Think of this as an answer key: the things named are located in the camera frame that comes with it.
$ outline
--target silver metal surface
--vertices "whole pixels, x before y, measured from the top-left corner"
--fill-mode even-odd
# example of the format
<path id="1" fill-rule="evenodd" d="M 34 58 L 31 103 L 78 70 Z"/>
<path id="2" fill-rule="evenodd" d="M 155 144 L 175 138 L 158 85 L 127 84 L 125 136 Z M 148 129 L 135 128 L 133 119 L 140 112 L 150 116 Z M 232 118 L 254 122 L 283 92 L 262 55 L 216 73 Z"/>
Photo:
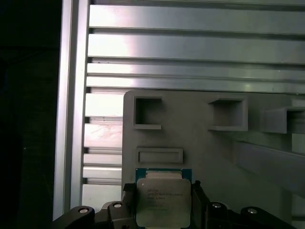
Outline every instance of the silver metal surface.
<path id="1" fill-rule="evenodd" d="M 121 200 L 121 185 L 83 185 L 82 204 L 93 207 L 95 212 L 109 200 Z"/>
<path id="2" fill-rule="evenodd" d="M 123 117 L 123 97 L 115 92 L 86 94 L 86 117 Z"/>
<path id="3" fill-rule="evenodd" d="M 305 198 L 305 155 L 234 142 L 238 166 Z"/>
<path id="4" fill-rule="evenodd" d="M 121 155 L 84 154 L 85 166 L 122 166 Z"/>
<path id="5" fill-rule="evenodd" d="M 253 208 L 249 208 L 248 209 L 248 212 L 251 213 L 251 214 L 256 214 L 257 213 L 257 210 L 253 209 Z"/>
<path id="6" fill-rule="evenodd" d="M 214 203 L 214 204 L 212 204 L 212 206 L 213 206 L 214 208 L 221 208 L 221 205 L 218 204 L 218 203 Z"/>
<path id="7" fill-rule="evenodd" d="M 122 168 L 120 167 L 83 167 L 83 178 L 97 178 L 97 179 L 115 179 L 121 180 Z"/>
<path id="8" fill-rule="evenodd" d="M 62 2 L 53 220 L 70 210 L 74 77 L 78 0 Z"/>
<path id="9" fill-rule="evenodd" d="M 304 21 L 303 12 L 295 11 L 91 5 L 89 25 L 92 28 L 170 29 L 287 35 L 304 34 L 302 29 Z"/>
<path id="10" fill-rule="evenodd" d="M 88 56 L 305 63 L 305 42 L 183 35 L 90 34 Z"/>
<path id="11" fill-rule="evenodd" d="M 102 122 L 102 125 L 85 124 L 84 146 L 122 148 L 122 122 Z"/>
<path id="12" fill-rule="evenodd" d="M 129 87 L 269 93 L 303 93 L 302 83 L 239 80 L 171 79 L 157 77 L 87 77 L 89 87 Z"/>
<path id="13" fill-rule="evenodd" d="M 97 2 L 105 2 L 106 0 L 94 0 Z M 149 0 L 149 2 L 161 2 L 161 3 L 166 3 L 166 2 L 170 2 L 173 4 L 179 4 L 179 3 L 223 3 L 223 4 L 234 4 L 234 3 L 240 3 L 240 4 L 263 4 L 265 6 L 273 6 L 273 5 L 305 5 L 303 0 Z M 108 2 L 112 2 L 112 3 L 121 3 L 121 0 L 109 0 Z"/>
<path id="14" fill-rule="evenodd" d="M 87 71 L 89 76 L 100 77 L 102 75 L 111 76 L 137 76 L 137 77 L 166 77 L 178 78 L 187 80 L 206 79 L 206 80 L 241 80 L 241 81 L 266 81 L 266 83 L 285 83 L 292 81 L 295 83 L 304 83 L 303 70 L 278 70 L 272 67 L 249 68 L 244 65 L 230 66 L 230 65 L 215 65 L 211 63 L 179 63 L 173 62 L 144 62 L 132 63 L 121 61 L 119 63 L 88 63 Z M 111 100 L 121 103 L 119 95 L 123 97 L 123 93 L 100 93 L 87 94 L 87 99 L 93 103 L 95 96 L 100 96 L 101 103 L 106 101 L 107 96 L 112 96 Z M 95 104 L 97 109 L 100 109 L 99 104 Z"/>
<path id="15" fill-rule="evenodd" d="M 89 2 L 80 0 L 77 29 L 70 207 L 81 205 Z"/>
<path id="16" fill-rule="evenodd" d="M 86 212 L 88 212 L 88 210 L 85 208 L 80 210 L 80 213 L 86 213 Z"/>

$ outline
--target metal slot groove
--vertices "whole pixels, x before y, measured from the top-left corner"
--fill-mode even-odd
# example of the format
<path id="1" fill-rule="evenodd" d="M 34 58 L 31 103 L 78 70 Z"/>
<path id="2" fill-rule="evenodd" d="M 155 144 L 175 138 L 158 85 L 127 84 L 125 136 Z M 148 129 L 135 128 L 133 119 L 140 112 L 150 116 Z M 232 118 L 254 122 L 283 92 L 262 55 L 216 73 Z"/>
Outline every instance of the metal slot groove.
<path id="1" fill-rule="evenodd" d="M 305 82 L 303 70 L 238 68 L 217 65 L 89 63 L 89 76 L 139 76 L 218 80 Z"/>
<path id="2" fill-rule="evenodd" d="M 235 10 L 305 11 L 302 0 L 92 0 L 95 5 L 175 6 Z"/>
<path id="3" fill-rule="evenodd" d="M 296 41 L 90 34 L 88 56 L 304 64 L 304 47 Z"/>
<path id="4" fill-rule="evenodd" d="M 84 166 L 83 167 L 83 178 L 121 180 L 122 168 Z"/>
<path id="5" fill-rule="evenodd" d="M 214 38 L 237 38 L 237 39 L 264 39 L 283 41 L 305 41 L 305 34 L 297 33 L 254 33 L 238 31 L 195 31 L 195 30 L 169 30 L 169 29 L 137 29 L 137 28 L 94 28 L 90 34 L 137 34 L 137 35 L 168 35 L 185 37 L 214 37 Z"/>
<path id="6" fill-rule="evenodd" d="M 121 155 L 99 155 L 99 154 L 84 154 L 85 166 L 122 166 Z"/>

